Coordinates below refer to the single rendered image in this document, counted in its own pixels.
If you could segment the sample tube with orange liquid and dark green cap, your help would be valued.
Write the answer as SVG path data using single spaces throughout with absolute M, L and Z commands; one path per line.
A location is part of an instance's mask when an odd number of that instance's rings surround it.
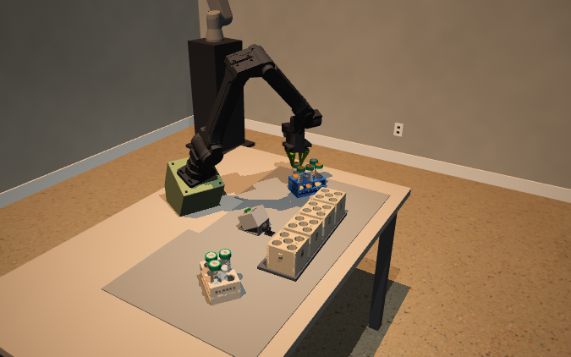
M 297 167 L 301 166 L 300 162 L 294 162 L 294 167 L 293 167 L 293 179 L 297 179 Z

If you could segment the clear tube with dark green cap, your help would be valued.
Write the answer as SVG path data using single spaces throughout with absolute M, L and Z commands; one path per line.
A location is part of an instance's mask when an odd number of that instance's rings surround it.
M 207 275 L 210 276 L 210 270 L 209 270 L 208 263 L 209 263 L 209 261 L 217 260 L 217 253 L 216 252 L 208 252 L 205 254 L 205 259 L 206 259 Z

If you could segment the green-capped tube with grey dot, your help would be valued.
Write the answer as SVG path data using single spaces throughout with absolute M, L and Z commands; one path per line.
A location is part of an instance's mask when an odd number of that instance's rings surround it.
M 318 162 L 317 159 L 310 159 L 310 164 L 314 165 L 314 171 L 313 171 L 313 175 L 315 175 L 315 163 Z

